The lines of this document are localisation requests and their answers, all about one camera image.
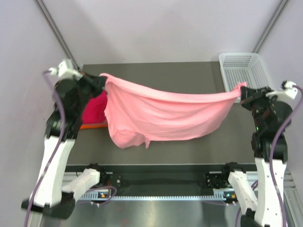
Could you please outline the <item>light pink t-shirt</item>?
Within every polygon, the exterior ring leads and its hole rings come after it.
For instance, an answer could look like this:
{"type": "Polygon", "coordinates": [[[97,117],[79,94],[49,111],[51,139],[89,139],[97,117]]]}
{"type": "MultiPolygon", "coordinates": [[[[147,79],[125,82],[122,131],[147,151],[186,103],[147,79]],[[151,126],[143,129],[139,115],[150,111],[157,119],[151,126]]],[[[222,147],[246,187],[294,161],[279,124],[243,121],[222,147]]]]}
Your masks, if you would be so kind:
{"type": "Polygon", "coordinates": [[[231,92],[180,94],[160,91],[107,73],[105,116],[109,136],[119,148],[149,147],[151,141],[190,140],[217,130],[241,95],[231,92]]]}

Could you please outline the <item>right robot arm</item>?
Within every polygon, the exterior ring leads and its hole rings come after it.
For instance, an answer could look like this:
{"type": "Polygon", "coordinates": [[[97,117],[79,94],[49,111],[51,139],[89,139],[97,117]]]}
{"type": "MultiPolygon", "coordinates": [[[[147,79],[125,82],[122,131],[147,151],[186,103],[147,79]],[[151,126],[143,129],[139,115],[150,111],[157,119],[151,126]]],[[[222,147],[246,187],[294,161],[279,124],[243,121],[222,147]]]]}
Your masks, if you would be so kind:
{"type": "Polygon", "coordinates": [[[240,104],[251,111],[256,129],[251,147],[258,173],[258,194],[254,193],[248,175],[237,163],[225,166],[221,182],[234,189],[242,227],[287,226],[283,191],[288,146],[283,132],[291,122],[293,110],[285,99],[294,99],[296,95],[294,83],[287,83],[281,91],[269,87],[241,87],[240,104]]]}

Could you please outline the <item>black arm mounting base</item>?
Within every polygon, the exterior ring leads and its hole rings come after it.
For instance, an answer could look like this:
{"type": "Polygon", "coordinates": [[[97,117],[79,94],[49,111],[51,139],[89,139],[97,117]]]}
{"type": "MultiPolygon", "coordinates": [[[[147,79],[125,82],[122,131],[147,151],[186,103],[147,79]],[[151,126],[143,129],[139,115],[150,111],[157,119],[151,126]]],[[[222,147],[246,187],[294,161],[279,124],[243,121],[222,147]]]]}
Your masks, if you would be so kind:
{"type": "Polygon", "coordinates": [[[225,165],[106,165],[91,164],[100,171],[98,181],[93,188],[114,186],[128,189],[131,186],[195,186],[198,189],[221,189],[230,187],[228,175],[232,170],[243,170],[237,163],[225,165]]]}

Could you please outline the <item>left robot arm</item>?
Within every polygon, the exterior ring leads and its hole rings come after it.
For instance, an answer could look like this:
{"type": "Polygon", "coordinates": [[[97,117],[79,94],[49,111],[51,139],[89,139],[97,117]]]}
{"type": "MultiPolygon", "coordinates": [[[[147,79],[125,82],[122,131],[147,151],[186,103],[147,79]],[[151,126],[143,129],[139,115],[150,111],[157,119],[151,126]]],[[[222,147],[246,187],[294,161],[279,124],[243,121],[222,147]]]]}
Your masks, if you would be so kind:
{"type": "Polygon", "coordinates": [[[106,79],[90,74],[68,76],[52,84],[54,111],[46,123],[44,155],[36,186],[21,207],[58,219],[68,219],[76,202],[93,186],[103,187],[107,175],[103,167],[88,165],[82,174],[62,186],[69,154],[82,125],[82,114],[92,98],[102,94],[106,79]]]}

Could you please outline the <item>folded magenta t-shirt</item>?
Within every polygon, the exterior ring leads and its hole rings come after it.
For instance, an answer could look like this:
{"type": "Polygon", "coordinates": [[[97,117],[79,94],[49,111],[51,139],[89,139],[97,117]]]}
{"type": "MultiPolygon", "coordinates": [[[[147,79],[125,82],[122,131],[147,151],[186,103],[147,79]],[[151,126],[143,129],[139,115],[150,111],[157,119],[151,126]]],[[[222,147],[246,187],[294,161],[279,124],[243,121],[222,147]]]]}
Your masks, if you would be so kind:
{"type": "Polygon", "coordinates": [[[107,94],[105,91],[101,95],[92,98],[87,104],[82,114],[82,125],[85,127],[91,125],[104,125],[107,123],[105,117],[105,108],[107,106],[107,94]]]}

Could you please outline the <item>folded orange t-shirt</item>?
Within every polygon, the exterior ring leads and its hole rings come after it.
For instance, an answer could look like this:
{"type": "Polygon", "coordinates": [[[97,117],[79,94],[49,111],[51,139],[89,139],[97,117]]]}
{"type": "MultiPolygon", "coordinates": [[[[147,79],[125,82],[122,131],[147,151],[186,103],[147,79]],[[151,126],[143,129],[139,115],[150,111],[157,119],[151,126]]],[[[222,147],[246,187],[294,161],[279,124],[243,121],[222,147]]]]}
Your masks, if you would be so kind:
{"type": "Polygon", "coordinates": [[[85,129],[97,129],[97,128],[107,128],[108,125],[107,123],[100,123],[100,124],[83,124],[81,125],[80,129],[85,130],[85,129]]]}

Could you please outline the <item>white perforated plastic basket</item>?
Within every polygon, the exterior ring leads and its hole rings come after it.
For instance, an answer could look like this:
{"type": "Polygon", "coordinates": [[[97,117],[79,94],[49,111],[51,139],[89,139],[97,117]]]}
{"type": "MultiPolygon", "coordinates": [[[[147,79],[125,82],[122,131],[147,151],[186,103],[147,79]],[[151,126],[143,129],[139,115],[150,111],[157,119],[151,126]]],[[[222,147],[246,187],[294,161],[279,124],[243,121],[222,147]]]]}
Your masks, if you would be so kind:
{"type": "Polygon", "coordinates": [[[217,94],[216,101],[233,100],[239,103],[240,87],[243,85],[252,89],[273,87],[266,64],[257,53],[221,53],[219,63],[225,92],[217,94]]]}

